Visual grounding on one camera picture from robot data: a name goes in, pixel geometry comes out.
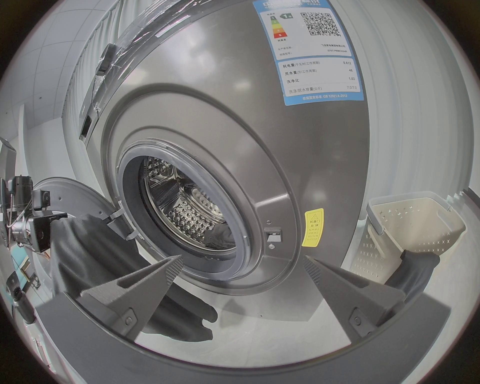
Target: energy label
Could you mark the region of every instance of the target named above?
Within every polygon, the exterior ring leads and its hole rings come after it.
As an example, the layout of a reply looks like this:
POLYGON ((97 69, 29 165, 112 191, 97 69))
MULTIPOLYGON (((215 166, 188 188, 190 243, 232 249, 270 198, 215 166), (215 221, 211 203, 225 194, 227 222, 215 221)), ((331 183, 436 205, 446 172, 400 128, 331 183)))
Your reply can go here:
POLYGON ((326 0, 255 1, 285 105, 363 100, 356 60, 326 0))

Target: dark cloth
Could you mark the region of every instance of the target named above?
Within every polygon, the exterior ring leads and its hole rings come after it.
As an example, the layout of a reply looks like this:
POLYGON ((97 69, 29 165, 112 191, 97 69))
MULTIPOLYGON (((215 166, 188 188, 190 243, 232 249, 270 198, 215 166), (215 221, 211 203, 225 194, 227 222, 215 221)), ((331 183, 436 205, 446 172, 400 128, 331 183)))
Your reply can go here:
POLYGON ((235 247, 232 230, 228 224, 215 224, 204 233, 204 244, 215 249, 235 247))
MULTIPOLYGON (((149 265, 135 241, 124 240, 91 215, 53 221, 50 238, 54 295, 67 292, 77 298, 83 290, 149 265)), ((215 322, 215 309, 173 283, 143 332, 183 341, 212 340, 212 331, 203 326, 203 319, 215 322)))
POLYGON ((390 276, 385 285, 405 293, 408 303, 425 290, 433 269, 439 264, 440 257, 433 252, 403 251, 402 263, 390 276))

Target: white wall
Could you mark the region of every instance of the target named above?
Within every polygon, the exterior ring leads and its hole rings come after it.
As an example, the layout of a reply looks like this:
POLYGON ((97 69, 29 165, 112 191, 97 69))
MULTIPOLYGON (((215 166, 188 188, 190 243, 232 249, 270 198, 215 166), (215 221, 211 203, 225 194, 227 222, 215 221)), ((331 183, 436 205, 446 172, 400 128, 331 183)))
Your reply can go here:
MULTIPOLYGON (((18 138, 12 144, 18 146, 18 138)), ((34 184, 48 177, 62 176, 75 178, 65 146, 61 118, 47 121, 27 131, 25 136, 28 149, 28 169, 34 184)))

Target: washing machine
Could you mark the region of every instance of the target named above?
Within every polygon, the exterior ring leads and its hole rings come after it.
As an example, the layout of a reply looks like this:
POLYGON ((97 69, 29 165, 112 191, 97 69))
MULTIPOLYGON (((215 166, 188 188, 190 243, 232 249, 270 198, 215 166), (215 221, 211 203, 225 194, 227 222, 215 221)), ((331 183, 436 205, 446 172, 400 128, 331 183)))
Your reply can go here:
POLYGON ((417 1, 155 3, 99 60, 81 166, 98 217, 152 263, 182 255, 176 282, 219 310, 214 339, 127 345, 65 302, 42 326, 88 382, 416 382, 480 295, 479 95, 417 1), (351 344, 305 258, 383 284, 406 248, 439 256, 424 294, 351 344))

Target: washing machine door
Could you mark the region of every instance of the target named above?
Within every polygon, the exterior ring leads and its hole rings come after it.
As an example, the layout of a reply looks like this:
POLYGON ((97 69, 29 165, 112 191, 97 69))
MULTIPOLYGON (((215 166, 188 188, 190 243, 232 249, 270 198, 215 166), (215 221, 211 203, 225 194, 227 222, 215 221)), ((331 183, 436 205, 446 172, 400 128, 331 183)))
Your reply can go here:
POLYGON ((53 177, 39 181, 35 190, 50 192, 50 209, 66 212, 69 216, 92 215, 108 223, 108 226, 124 239, 134 244, 136 232, 132 230, 122 210, 118 210, 105 197, 85 184, 65 177, 53 177))

